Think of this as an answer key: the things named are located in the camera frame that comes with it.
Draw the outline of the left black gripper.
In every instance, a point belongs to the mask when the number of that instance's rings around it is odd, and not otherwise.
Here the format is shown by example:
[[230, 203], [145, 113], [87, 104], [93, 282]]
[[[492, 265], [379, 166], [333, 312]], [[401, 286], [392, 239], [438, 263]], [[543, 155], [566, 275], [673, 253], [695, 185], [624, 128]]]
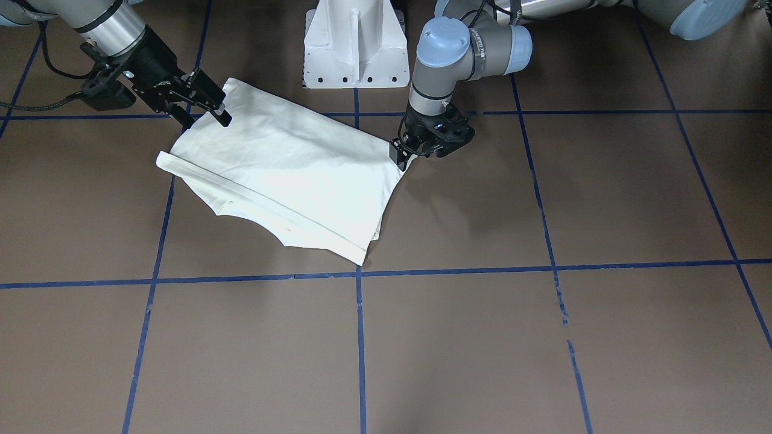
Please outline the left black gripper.
[[446, 157], [471, 143], [475, 130], [469, 119], [450, 102], [440, 115], [422, 115], [408, 107], [398, 126], [398, 140], [390, 140], [390, 159], [406, 171], [409, 159]]

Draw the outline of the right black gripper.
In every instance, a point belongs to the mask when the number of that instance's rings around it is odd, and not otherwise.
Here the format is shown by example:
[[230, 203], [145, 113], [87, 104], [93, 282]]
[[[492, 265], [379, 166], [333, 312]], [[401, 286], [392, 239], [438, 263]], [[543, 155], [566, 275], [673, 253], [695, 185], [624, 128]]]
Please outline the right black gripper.
[[96, 111], [126, 109], [138, 98], [155, 113], [171, 115], [183, 131], [195, 123], [184, 104], [200, 107], [223, 127], [232, 116], [224, 106], [224, 90], [200, 68], [184, 72], [177, 57], [150, 27], [137, 44], [119, 57], [107, 57], [94, 42], [83, 42], [81, 49], [94, 60], [94, 66], [81, 86], [81, 99]]

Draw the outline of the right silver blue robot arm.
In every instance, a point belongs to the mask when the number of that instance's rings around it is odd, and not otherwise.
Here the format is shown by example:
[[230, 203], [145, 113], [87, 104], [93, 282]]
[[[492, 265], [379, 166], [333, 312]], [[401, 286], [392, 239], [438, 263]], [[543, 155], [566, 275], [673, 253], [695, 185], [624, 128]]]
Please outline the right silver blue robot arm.
[[96, 111], [109, 111], [131, 107], [141, 99], [184, 129], [195, 123], [185, 104], [200, 107], [221, 126], [229, 126], [232, 117], [224, 107], [226, 93], [201, 69], [182, 71], [174, 52], [133, 9], [132, 1], [2, 2], [4, 27], [37, 25], [50, 69], [45, 24], [57, 17], [83, 38], [80, 49], [93, 60], [93, 67], [88, 74], [69, 74], [81, 80], [81, 89], [59, 102], [38, 107], [7, 104], [8, 109], [47, 111], [83, 101]]

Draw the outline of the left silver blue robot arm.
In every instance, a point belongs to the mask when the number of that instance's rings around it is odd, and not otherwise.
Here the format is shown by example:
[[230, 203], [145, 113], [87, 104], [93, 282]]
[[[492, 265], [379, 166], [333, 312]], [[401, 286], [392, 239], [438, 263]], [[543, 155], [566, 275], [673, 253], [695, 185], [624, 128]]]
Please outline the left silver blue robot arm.
[[456, 85], [525, 69], [533, 54], [527, 23], [546, 22], [617, 1], [438, 1], [416, 48], [408, 105], [391, 140], [400, 170], [416, 157], [439, 159], [469, 143], [474, 129], [452, 103]]

